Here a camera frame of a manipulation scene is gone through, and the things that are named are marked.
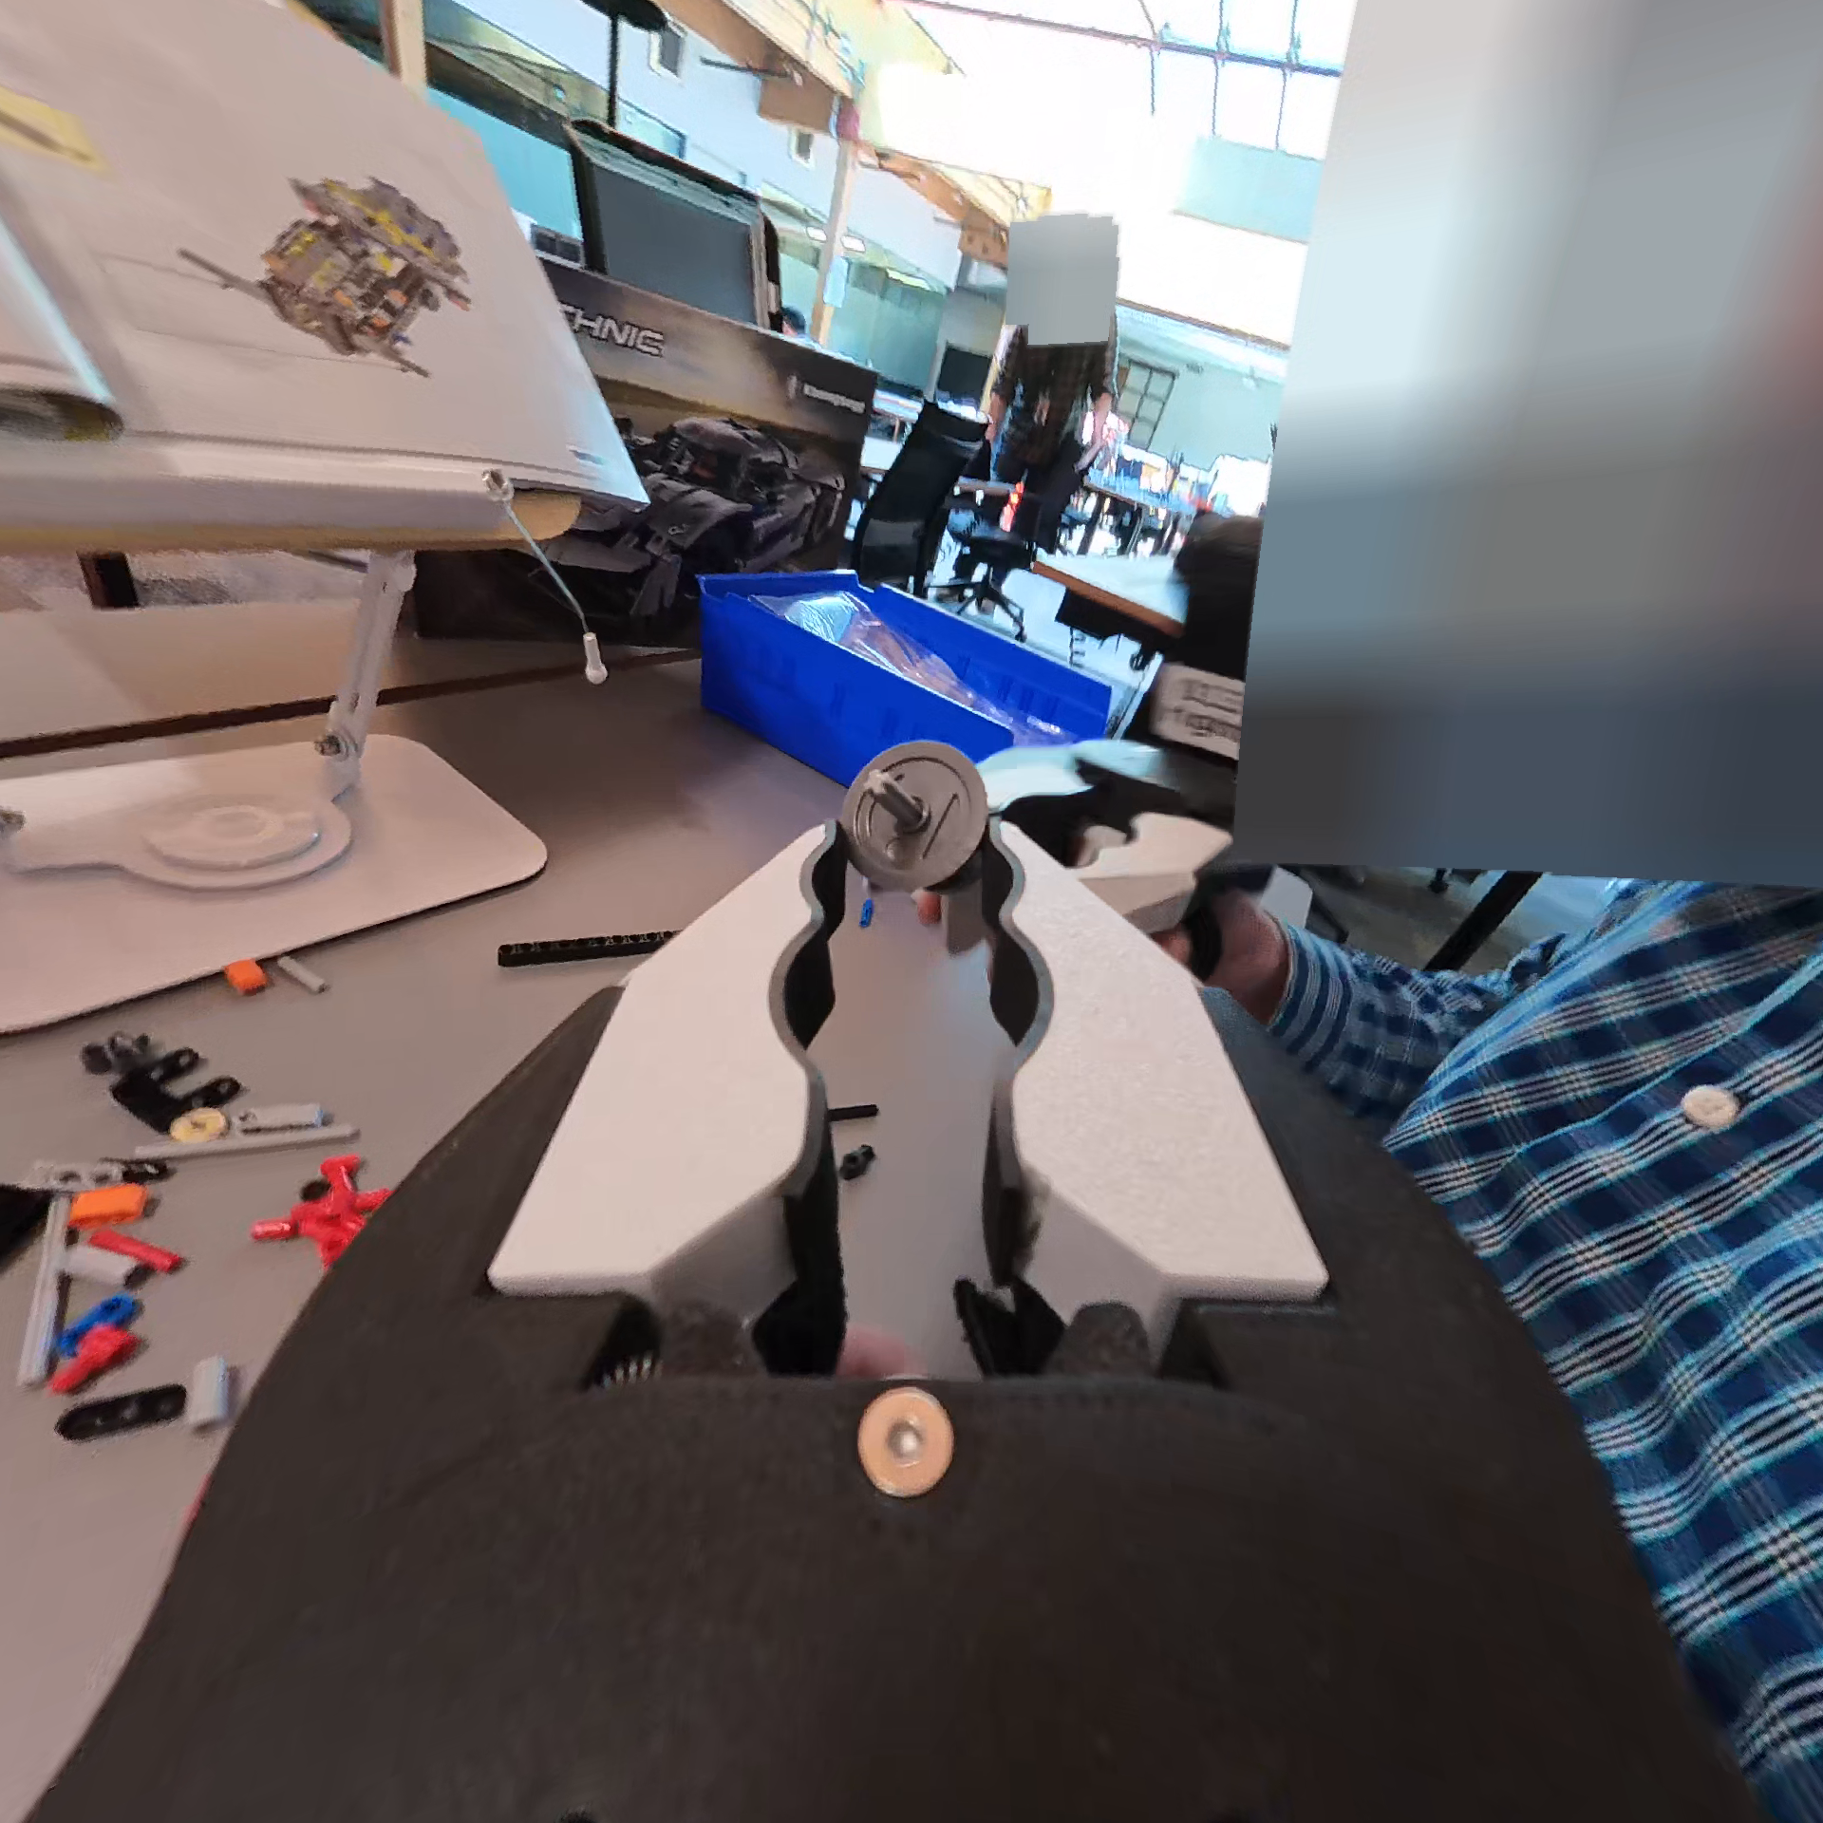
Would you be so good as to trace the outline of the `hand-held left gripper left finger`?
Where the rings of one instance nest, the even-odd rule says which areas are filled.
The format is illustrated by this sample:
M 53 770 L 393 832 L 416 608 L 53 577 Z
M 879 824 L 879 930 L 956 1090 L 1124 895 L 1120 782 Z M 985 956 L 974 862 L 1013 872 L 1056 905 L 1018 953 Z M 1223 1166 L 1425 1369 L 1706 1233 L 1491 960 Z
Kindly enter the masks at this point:
M 796 837 L 626 978 L 489 1264 L 500 1295 L 772 1301 L 828 1148 L 840 834 Z

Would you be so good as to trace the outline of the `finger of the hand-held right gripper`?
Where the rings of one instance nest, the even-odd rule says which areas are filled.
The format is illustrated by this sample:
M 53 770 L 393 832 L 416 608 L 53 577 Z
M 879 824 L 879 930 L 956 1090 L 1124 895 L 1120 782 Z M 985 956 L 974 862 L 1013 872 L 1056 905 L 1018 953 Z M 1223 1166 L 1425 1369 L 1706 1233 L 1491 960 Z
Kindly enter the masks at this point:
M 1220 828 L 1091 828 L 1072 875 L 1154 938 L 1185 921 L 1199 878 L 1231 855 L 1232 842 Z
M 1088 865 L 1144 813 L 1199 813 L 1197 777 L 1144 743 L 1017 744 L 984 760 L 988 813 L 1062 865 Z

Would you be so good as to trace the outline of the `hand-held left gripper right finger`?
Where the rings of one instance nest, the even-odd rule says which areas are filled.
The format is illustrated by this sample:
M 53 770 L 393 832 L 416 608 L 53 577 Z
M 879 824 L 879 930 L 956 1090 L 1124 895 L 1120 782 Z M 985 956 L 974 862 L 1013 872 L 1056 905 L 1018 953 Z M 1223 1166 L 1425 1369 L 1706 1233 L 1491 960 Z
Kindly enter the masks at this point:
M 1329 1267 L 1197 978 L 990 823 L 990 1282 L 1043 1302 L 1312 1302 Z

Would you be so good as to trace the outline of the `lego gear axle subassembly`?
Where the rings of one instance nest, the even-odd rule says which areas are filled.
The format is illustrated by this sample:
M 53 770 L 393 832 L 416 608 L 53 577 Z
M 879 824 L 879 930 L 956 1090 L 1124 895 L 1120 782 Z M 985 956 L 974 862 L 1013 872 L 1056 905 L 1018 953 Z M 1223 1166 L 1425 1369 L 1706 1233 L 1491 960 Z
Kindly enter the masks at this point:
M 872 891 L 953 901 L 941 930 L 949 956 L 967 956 L 985 940 L 988 821 L 980 773 L 959 746 L 905 743 L 862 764 L 838 823 L 850 865 Z

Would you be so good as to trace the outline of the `person's right forearm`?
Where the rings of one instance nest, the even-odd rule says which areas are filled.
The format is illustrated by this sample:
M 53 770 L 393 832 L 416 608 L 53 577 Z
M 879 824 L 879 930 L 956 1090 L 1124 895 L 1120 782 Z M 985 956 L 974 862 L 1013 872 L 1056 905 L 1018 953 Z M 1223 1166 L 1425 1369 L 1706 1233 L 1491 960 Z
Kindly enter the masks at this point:
M 1643 940 L 1663 912 L 1686 912 L 1696 883 L 1627 880 L 1579 934 L 1557 934 L 1491 974 L 1420 971 L 1264 919 L 1285 982 L 1264 992 L 1257 1022 L 1350 1115 L 1395 1126 L 1448 1057 L 1491 1018 L 1585 963 Z

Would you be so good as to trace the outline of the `clear bags of lego parts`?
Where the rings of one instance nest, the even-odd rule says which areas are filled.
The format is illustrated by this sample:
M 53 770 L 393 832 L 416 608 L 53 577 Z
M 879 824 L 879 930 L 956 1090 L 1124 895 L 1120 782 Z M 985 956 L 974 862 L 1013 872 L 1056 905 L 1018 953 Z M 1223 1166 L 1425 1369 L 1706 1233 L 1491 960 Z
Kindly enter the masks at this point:
M 1075 735 L 1047 715 L 1034 715 L 1004 699 L 984 694 L 929 642 L 895 630 L 858 591 L 822 588 L 814 594 L 759 594 L 753 602 L 775 618 L 798 626 L 826 645 L 866 660 L 895 679 L 921 687 L 925 694 L 988 719 L 1005 730 L 1013 744 L 1065 744 Z

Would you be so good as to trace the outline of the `long black lego beam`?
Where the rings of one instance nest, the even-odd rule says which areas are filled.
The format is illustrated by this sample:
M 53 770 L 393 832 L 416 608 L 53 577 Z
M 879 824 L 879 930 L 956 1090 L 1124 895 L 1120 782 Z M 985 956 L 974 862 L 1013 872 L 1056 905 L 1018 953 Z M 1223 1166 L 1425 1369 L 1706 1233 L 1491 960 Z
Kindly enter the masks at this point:
M 666 948 L 679 934 L 670 927 L 660 930 L 626 930 L 602 934 L 588 938 L 543 938 L 504 943 L 496 951 L 496 965 L 505 971 L 543 968 L 543 965 L 573 965 L 594 960 L 631 960 L 646 959 Z

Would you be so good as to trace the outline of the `black lego set box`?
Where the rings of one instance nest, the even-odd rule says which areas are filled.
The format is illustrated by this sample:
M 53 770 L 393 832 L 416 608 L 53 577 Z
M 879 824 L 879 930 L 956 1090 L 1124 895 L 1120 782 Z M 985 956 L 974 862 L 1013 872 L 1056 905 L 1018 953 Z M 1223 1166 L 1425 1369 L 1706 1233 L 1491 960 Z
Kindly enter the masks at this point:
M 646 435 L 682 418 L 728 416 L 838 455 L 852 476 L 846 531 L 792 559 L 782 574 L 842 567 L 876 372 L 808 340 L 753 329 L 569 261 L 543 259 L 540 266 L 614 426 L 626 420 Z M 538 544 L 540 559 L 523 547 L 417 557 L 407 626 L 425 642 L 509 642 L 543 651 L 582 630 L 612 651 L 700 648 L 700 606 L 685 626 L 657 633 L 626 631 L 587 611 L 545 553 L 553 538 Z

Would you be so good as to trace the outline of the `pile of mixed lego pieces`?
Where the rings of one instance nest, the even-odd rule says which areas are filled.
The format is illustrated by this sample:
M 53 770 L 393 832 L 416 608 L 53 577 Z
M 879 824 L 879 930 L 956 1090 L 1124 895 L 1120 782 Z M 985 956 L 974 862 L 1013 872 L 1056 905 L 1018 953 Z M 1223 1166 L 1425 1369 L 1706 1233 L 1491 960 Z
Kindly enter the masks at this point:
M 144 1141 L 5 1174 L 5 1267 L 25 1263 L 31 1269 L 15 1384 L 60 1400 L 55 1432 L 69 1444 L 164 1423 L 218 1428 L 236 1395 L 236 1370 L 222 1355 L 205 1357 L 179 1384 L 98 1393 L 149 1345 L 149 1288 L 191 1264 L 149 1225 L 174 1174 L 210 1160 L 314 1153 L 320 1165 L 296 1202 L 327 1158 L 358 1155 L 359 1126 L 317 1101 L 250 1105 L 239 1078 L 206 1078 L 200 1051 L 162 1047 L 149 1033 L 115 1031 L 91 1042 L 80 1066 L 144 1130 Z

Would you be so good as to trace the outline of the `lego instruction booklet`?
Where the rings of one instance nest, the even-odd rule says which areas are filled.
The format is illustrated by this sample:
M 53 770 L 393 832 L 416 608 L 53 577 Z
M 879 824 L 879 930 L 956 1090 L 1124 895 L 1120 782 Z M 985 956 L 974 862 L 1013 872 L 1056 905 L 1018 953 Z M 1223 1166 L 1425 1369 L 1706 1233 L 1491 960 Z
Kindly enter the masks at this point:
M 293 6 L 5 6 L 5 538 L 645 506 L 484 149 Z

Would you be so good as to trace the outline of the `person's right hand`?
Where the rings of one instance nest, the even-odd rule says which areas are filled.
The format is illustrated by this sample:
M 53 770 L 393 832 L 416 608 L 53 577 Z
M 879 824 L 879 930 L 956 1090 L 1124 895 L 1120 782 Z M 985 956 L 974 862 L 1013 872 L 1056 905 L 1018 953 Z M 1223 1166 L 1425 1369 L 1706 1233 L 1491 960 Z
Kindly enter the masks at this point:
M 1185 926 L 1160 930 L 1151 940 L 1199 985 L 1231 997 L 1261 1026 L 1281 1010 L 1288 992 L 1288 930 L 1262 905 L 1232 889 L 1204 902 L 1204 930 L 1218 934 L 1210 968 L 1197 965 L 1197 934 Z

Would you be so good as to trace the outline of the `wooden table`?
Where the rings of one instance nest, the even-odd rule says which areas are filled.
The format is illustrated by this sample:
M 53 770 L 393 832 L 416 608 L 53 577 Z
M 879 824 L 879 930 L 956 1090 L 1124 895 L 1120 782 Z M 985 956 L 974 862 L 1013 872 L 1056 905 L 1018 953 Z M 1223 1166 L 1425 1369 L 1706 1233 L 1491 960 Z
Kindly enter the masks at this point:
M 1062 587 L 1053 621 L 1072 638 L 1127 642 L 1134 668 L 1183 642 L 1189 588 L 1173 557 L 1038 557 L 1031 570 Z

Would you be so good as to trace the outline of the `blue plastic bin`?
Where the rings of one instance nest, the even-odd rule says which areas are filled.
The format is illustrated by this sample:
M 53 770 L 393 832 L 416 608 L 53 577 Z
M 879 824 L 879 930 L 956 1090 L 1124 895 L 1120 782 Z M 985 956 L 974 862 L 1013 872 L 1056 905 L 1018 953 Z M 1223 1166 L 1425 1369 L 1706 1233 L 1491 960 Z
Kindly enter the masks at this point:
M 1072 743 L 1107 735 L 1112 687 L 993 626 L 959 618 L 897 587 L 855 574 L 739 574 L 700 580 L 700 699 L 809 770 L 850 784 L 862 764 L 905 743 L 944 743 L 984 762 L 1013 736 L 984 716 L 925 694 L 850 651 L 791 626 L 753 599 L 759 594 L 858 591 L 895 630 L 915 633 L 968 684 L 1060 719 Z

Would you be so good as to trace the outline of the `blue plaid shirt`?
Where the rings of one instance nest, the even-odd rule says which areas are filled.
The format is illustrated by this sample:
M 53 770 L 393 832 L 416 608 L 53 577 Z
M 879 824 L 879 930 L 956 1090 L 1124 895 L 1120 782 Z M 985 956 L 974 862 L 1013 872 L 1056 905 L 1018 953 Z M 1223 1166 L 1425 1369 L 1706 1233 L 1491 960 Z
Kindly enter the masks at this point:
M 1765 1810 L 1818 1818 L 1818 892 L 1654 885 L 1425 1008 L 1389 1150 L 1575 1407 Z

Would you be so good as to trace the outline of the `black computer monitor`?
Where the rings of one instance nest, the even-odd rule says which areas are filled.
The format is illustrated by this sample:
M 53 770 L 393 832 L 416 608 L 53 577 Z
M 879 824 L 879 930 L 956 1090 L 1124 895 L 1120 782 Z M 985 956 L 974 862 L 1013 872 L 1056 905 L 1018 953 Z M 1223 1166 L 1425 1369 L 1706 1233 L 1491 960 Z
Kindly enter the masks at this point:
M 576 117 L 582 265 L 753 329 L 782 329 L 779 239 L 755 191 Z

